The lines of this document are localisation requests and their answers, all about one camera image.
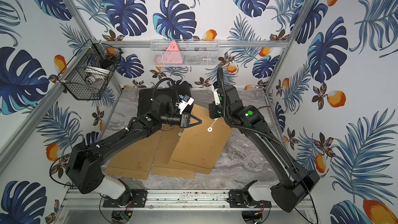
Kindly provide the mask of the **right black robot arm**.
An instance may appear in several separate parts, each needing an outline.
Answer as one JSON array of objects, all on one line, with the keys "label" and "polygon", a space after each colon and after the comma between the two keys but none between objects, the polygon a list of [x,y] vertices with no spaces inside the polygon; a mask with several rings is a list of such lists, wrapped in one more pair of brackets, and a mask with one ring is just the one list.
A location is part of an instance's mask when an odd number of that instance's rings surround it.
[{"label": "right black robot arm", "polygon": [[271,187],[271,197],[282,210],[290,213],[311,194],[319,175],[314,170],[305,169],[286,151],[256,107],[243,105],[237,89],[226,84],[220,66],[213,87],[215,96],[209,105],[210,118],[223,118],[230,128],[238,129],[255,144],[279,179]]}]

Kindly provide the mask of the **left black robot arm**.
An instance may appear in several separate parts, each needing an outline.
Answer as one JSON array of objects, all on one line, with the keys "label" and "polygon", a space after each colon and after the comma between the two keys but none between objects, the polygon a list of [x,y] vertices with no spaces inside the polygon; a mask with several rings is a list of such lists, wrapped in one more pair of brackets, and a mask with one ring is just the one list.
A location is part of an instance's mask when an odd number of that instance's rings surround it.
[{"label": "left black robot arm", "polygon": [[101,170],[105,162],[130,145],[157,133],[165,124],[182,129],[193,126],[190,122],[193,115],[186,108],[193,105],[194,98],[179,94],[175,83],[171,90],[173,96],[157,94],[158,85],[155,85],[149,100],[150,108],[144,114],[131,118],[124,129],[103,140],[90,145],[79,143],[72,148],[66,175],[81,194],[94,191],[104,194],[109,189],[109,197],[120,197],[127,188],[119,181],[106,178]]}]

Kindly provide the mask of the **brown kraft file bag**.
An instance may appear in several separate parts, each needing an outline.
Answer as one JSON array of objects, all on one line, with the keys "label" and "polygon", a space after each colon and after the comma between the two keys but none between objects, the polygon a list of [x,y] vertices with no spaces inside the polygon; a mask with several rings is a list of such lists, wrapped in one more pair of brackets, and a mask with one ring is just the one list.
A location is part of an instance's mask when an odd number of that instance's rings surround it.
[{"label": "brown kraft file bag", "polygon": [[194,179],[195,172],[187,170],[178,162],[171,161],[171,156],[180,139],[180,129],[166,126],[160,134],[160,141],[154,157],[151,174],[166,177]]},{"label": "brown kraft file bag", "polygon": [[105,169],[107,175],[146,180],[161,139],[161,131],[138,141],[110,160]]},{"label": "brown kraft file bag", "polygon": [[233,133],[223,118],[211,119],[208,109],[194,105],[191,114],[202,123],[184,129],[169,160],[178,169],[210,174]]}]

